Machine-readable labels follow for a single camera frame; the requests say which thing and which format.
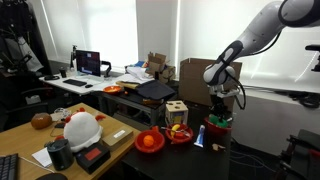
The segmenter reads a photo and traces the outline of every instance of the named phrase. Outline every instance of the black box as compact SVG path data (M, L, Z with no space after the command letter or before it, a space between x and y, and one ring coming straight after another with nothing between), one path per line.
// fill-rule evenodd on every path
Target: black box
M93 173L110 158L110 151L100 143L94 143L90 147L76 153L76 160L82 169L88 174Z

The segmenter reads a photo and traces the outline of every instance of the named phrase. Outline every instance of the keyboard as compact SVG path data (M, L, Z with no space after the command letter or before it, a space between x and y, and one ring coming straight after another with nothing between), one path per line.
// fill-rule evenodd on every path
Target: keyboard
M86 82L78 81L78 80L74 80L74 79L67 79L62 82L67 83L67 84L71 84L71 85L75 85L75 86L79 86L79 87L87 84Z
M0 156L0 179L15 180L18 174L18 154Z

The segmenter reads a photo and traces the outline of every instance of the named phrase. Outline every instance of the white robotic arm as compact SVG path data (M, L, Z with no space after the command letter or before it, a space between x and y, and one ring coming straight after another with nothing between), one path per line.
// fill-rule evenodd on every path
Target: white robotic arm
M267 4L238 39L222 52L216 63L205 69L203 78L210 88L213 114L222 117L225 110L222 98L239 93L239 91L221 93L223 84L235 77L234 69L229 66L231 62L240 57L266 51L272 45L264 50L262 49L275 37L276 41L281 30L286 26L319 26L319 9L320 0L285 0Z

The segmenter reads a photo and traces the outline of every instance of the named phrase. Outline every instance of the orange fruit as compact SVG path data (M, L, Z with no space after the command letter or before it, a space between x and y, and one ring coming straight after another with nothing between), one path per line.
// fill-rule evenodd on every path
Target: orange fruit
M154 139L151 135L146 135L144 138L143 138L143 144L146 146L146 147L151 147L153 146L154 144Z

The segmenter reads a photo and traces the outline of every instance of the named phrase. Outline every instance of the red bowl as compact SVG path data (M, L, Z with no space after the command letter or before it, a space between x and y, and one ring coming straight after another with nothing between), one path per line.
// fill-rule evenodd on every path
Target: red bowl
M225 135L228 132L230 132L232 129L230 125L228 125L228 127L226 127L226 128L221 128L215 124L212 124L211 122L209 122L208 117L204 118L204 120L208 125L207 128L208 128L209 133L211 133L213 135L222 136L222 135Z
M175 124L169 125L167 128L171 129ZM180 130L185 130L190 134L190 137L188 136L171 136L171 131L170 130L166 130L166 136L175 144L181 144L181 143L186 143L192 140L193 137L193 131L191 128L189 128L187 125L185 124L180 124L180 127L177 129L177 131Z
M108 94L118 94L122 88L120 86L108 86L103 89Z
M145 136L150 135L153 137L154 139L154 144L151 147L147 147L144 145L143 143L143 139ZM158 132L158 131L154 131L154 130L146 130L146 131L142 131L140 134L138 134L138 136L136 137L135 141L134 141L134 145L136 146L136 148L144 153L154 153L159 151L160 149L163 148L164 146L164 136Z

